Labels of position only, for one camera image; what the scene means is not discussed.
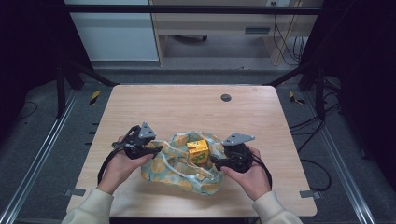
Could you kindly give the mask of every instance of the white cabinet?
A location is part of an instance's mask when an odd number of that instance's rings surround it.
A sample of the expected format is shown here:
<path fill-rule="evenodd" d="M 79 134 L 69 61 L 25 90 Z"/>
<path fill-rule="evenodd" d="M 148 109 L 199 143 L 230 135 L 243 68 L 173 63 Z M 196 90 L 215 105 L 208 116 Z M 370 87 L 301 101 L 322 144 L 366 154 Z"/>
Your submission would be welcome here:
<path fill-rule="evenodd" d="M 65 0 L 66 4 L 147 5 L 147 0 Z M 91 61 L 158 61 L 149 13 L 71 13 Z"/>

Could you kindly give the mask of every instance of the wire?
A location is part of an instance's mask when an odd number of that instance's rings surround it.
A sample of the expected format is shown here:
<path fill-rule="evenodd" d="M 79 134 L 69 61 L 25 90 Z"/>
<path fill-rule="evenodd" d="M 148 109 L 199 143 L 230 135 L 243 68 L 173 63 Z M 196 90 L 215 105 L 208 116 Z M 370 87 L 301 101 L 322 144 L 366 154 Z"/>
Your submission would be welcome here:
<path fill-rule="evenodd" d="M 32 116 L 32 115 L 37 111 L 38 105 L 37 105 L 36 103 L 30 102 L 30 101 L 27 101 L 27 102 L 25 102 L 25 103 L 26 103 L 26 104 L 32 104 L 32 105 L 34 105 L 34 106 L 35 106 L 35 109 L 34 109 L 33 112 L 31 112 L 30 114 L 25 115 L 25 116 L 20 117 L 20 118 L 15 118 L 15 119 L 26 119 L 26 118 Z"/>
<path fill-rule="evenodd" d="M 303 147 L 305 147 L 306 144 L 308 144 L 308 142 L 315 136 L 316 133 L 318 133 L 318 131 L 323 128 L 324 126 L 324 120 L 319 124 L 319 126 L 315 129 L 315 131 L 309 136 L 308 139 L 306 139 L 306 141 L 297 149 L 297 152 L 300 153 L 300 151 L 303 149 Z"/>
<path fill-rule="evenodd" d="M 290 56 L 291 56 L 291 53 L 290 53 L 290 51 L 289 51 L 289 48 L 288 48 L 288 46 L 286 45 L 286 41 L 285 41 L 285 39 L 283 38 L 283 35 L 280 33 L 279 28 L 277 27 L 276 14 L 274 15 L 274 17 L 275 17 L 275 24 L 274 24 L 275 30 L 274 30 L 274 33 L 273 33 L 273 39 L 274 39 L 275 46 L 276 46 L 277 50 L 279 50 L 279 53 L 280 53 L 280 55 L 282 56 L 282 59 L 283 59 L 283 61 L 285 62 L 285 64 L 287 64 L 287 65 L 298 65 L 298 64 L 294 64 L 294 63 L 288 63 L 288 62 L 286 61 L 286 59 L 285 59 L 285 56 L 284 56 L 283 53 L 282 53 L 282 50 L 280 49 L 279 45 L 276 43 L 275 32 L 278 31 L 279 34 L 280 34 L 280 37 L 282 38 L 282 41 L 283 41 L 283 43 L 284 43 L 286 49 L 288 50 L 288 52 L 289 52 L 289 54 L 290 54 Z"/>
<path fill-rule="evenodd" d="M 332 176 L 330 175 L 329 171 L 326 170 L 326 168 L 324 168 L 322 165 L 320 165 L 319 163 L 317 163 L 315 161 L 310 161 L 310 160 L 305 160 L 305 159 L 301 159 L 300 161 L 308 162 L 308 163 L 312 163 L 312 164 L 316 165 L 321 170 L 323 170 L 323 172 L 326 174 L 326 176 L 327 176 L 327 178 L 329 180 L 327 185 L 326 185 L 326 187 L 324 187 L 322 189 L 314 188 L 314 187 L 311 187 L 311 186 L 309 186 L 309 188 L 311 188 L 313 190 L 316 190 L 316 191 L 325 191 L 325 190 L 328 190 L 332 186 Z"/>
<path fill-rule="evenodd" d="M 279 27 L 277 26 L 276 14 L 274 14 L 274 19 L 275 19 L 275 22 L 274 22 L 274 29 L 275 29 L 275 30 L 274 30 L 274 32 L 273 32 L 273 39 L 274 39 L 274 43 L 275 43 L 275 45 L 276 45 L 276 48 L 279 50 L 279 53 L 280 53 L 280 55 L 282 56 L 283 61 L 284 61 L 285 64 L 287 64 L 287 65 L 299 65 L 299 64 L 288 63 L 288 62 L 286 61 L 285 56 L 284 56 L 283 53 L 282 53 L 282 50 L 280 49 L 279 45 L 276 43 L 275 32 L 277 31 L 277 32 L 279 33 L 280 38 L 282 39 L 283 44 L 284 44 L 286 50 L 288 51 L 290 57 L 291 57 L 295 62 L 297 62 L 297 63 L 300 62 L 300 58 L 301 58 L 301 56 L 302 56 L 302 51 L 303 51 L 303 49 L 304 49 L 304 45 L 300 44 L 300 55 L 299 55 L 298 57 L 296 57 L 296 54 L 294 53 L 294 48 L 295 48 L 295 43 L 296 43 L 296 38 L 295 38 L 295 39 L 294 39 L 294 45 L 293 45 L 293 54 L 291 54 L 291 53 L 290 53 L 290 50 L 289 50 L 289 48 L 288 48 L 288 45 L 287 45 L 287 43 L 286 43 L 286 40 L 285 40 L 285 38 L 283 37 L 282 33 L 280 32 Z"/>

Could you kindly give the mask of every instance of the person's left hand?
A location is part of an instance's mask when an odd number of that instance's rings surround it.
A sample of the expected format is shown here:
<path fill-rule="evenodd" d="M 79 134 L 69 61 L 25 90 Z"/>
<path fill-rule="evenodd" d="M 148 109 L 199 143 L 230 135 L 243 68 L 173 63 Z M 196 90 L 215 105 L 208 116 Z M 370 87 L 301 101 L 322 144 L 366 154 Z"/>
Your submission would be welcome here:
<path fill-rule="evenodd" d="M 108 163 L 105 174 L 97 189 L 113 194 L 117 187 L 122 184 L 135 169 L 147 163 L 153 156 L 153 154 L 148 154 L 136 160 L 131 160 L 126 156 L 123 150 L 118 152 Z"/>

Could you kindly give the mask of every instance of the person's right hand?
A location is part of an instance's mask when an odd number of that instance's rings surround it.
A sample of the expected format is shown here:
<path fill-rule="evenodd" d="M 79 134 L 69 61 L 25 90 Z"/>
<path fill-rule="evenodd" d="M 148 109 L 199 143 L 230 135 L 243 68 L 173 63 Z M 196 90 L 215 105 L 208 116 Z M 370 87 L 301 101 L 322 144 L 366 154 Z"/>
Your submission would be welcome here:
<path fill-rule="evenodd" d="M 256 155 L 259 158 L 261 157 L 258 149 L 249 146 L 247 147 L 253 155 Z M 268 176 L 257 162 L 253 162 L 250 169 L 244 174 L 238 173 L 226 166 L 221 166 L 221 171 L 236 181 L 242 189 L 244 189 L 247 196 L 253 201 L 256 201 L 262 195 L 271 191 Z"/>

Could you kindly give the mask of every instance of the metal rail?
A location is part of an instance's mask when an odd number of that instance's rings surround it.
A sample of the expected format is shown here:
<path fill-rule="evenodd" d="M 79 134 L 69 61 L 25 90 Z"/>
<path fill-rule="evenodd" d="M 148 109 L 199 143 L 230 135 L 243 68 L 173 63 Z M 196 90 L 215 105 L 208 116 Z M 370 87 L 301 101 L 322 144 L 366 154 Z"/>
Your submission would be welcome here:
<path fill-rule="evenodd" d="M 85 13 L 198 13 L 198 14 L 276 14 L 324 15 L 341 14 L 342 9 L 323 7 L 244 7 L 181 5 L 42 5 L 44 9 L 62 9 Z"/>

